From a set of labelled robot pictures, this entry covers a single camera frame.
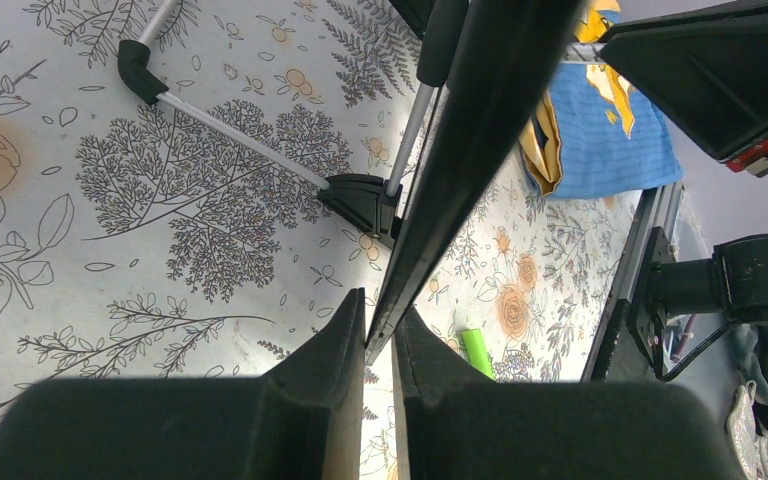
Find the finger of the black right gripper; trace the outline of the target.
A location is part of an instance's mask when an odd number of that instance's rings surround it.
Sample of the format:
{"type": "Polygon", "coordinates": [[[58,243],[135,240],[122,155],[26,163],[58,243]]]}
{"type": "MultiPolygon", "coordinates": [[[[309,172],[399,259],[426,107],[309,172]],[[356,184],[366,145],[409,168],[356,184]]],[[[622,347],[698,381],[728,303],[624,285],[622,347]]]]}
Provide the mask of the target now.
{"type": "Polygon", "coordinates": [[[617,23],[600,56],[711,158],[768,158],[768,1],[617,23]]]}

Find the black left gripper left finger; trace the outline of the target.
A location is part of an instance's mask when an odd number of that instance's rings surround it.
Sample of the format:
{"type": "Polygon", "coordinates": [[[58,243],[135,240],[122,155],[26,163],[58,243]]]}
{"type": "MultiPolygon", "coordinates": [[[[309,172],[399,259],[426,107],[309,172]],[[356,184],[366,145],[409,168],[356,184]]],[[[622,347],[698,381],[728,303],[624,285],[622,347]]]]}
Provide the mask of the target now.
{"type": "Polygon", "coordinates": [[[0,424],[0,479],[355,479],[365,292],[257,377],[40,382],[0,424]]]}

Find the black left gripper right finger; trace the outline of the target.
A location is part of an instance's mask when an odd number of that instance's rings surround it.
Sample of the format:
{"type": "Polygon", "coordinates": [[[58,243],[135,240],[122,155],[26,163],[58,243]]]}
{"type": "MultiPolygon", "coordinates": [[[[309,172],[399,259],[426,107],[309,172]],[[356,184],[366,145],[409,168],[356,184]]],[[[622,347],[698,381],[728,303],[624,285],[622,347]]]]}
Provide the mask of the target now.
{"type": "Polygon", "coordinates": [[[406,313],[393,336],[403,479],[740,479],[687,389],[499,383],[406,313]]]}

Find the green marker cap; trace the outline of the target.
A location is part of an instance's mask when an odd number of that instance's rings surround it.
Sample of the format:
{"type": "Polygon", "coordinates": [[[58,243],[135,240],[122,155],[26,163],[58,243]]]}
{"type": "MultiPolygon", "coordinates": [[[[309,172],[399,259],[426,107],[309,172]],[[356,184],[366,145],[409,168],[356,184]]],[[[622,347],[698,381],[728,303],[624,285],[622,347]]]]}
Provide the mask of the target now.
{"type": "Polygon", "coordinates": [[[461,339],[470,365],[489,379],[494,380],[495,374],[492,362],[481,330],[463,330],[461,332],[461,339]]]}

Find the white marker pen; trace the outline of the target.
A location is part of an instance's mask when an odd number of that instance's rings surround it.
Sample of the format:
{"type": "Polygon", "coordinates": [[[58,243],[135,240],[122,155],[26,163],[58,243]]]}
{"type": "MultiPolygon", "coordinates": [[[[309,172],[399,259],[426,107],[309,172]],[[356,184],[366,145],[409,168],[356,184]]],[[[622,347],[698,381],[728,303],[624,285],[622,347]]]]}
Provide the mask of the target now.
{"type": "Polygon", "coordinates": [[[604,43],[570,43],[560,62],[562,64],[603,65],[606,61],[601,57],[604,43]]]}

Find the small black-framed whiteboard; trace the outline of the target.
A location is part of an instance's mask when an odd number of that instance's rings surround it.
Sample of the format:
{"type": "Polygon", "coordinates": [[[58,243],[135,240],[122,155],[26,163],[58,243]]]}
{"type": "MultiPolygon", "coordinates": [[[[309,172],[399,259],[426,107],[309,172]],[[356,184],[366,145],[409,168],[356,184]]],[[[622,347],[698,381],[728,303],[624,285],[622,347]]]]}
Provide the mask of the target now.
{"type": "Polygon", "coordinates": [[[386,270],[365,362],[373,364],[504,163],[547,89],[582,1],[471,1],[453,84],[386,270]]]}

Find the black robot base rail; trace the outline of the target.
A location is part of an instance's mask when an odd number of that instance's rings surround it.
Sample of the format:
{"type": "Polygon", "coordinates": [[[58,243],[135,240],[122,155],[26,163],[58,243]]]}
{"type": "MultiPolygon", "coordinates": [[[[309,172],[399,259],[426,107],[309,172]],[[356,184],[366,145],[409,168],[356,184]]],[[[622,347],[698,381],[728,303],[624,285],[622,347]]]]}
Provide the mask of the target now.
{"type": "Polygon", "coordinates": [[[684,186],[680,182],[641,193],[617,264],[581,380],[655,378],[662,338],[649,318],[646,285],[655,262],[670,262],[670,242],[684,186]]]}

